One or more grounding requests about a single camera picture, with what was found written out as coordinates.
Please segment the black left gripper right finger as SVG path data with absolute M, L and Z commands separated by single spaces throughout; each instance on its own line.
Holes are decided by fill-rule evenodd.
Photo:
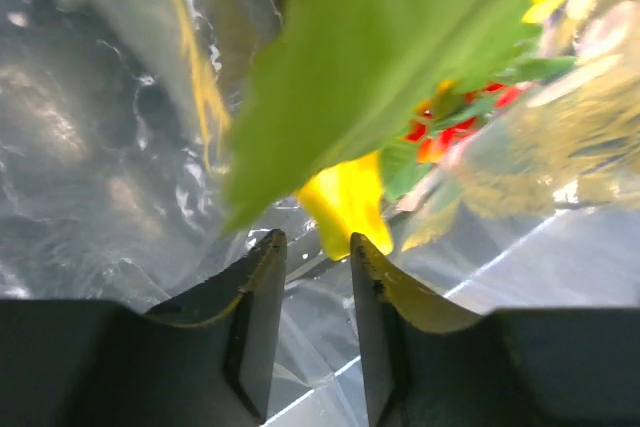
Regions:
M 468 310 L 350 240 L 373 426 L 635 426 L 635 308 Z

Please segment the yellow fake bell pepper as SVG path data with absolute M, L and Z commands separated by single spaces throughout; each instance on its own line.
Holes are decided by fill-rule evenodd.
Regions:
M 350 239 L 359 233 L 382 253 L 394 242 L 381 211 L 384 186 L 379 169 L 380 152 L 326 168 L 296 192 L 302 206 L 317 224 L 322 249 L 339 261 L 350 255 Z

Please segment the clear zip top bag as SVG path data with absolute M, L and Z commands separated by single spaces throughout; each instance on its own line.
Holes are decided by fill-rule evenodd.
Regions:
M 383 254 L 481 315 L 639 312 L 639 0 L 528 1 L 537 33 L 516 58 L 473 89 L 441 80 L 372 150 L 394 242 Z M 259 426 L 373 426 L 351 251 L 330 259 L 296 196 L 326 168 L 226 226 L 228 138 L 285 3 L 1 0 L 1 304 L 144 313 L 278 229 Z

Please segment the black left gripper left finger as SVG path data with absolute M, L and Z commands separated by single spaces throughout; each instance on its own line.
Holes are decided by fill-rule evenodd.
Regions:
M 274 229 L 144 313 L 107 300 L 4 300 L 2 424 L 263 424 L 286 258 Z

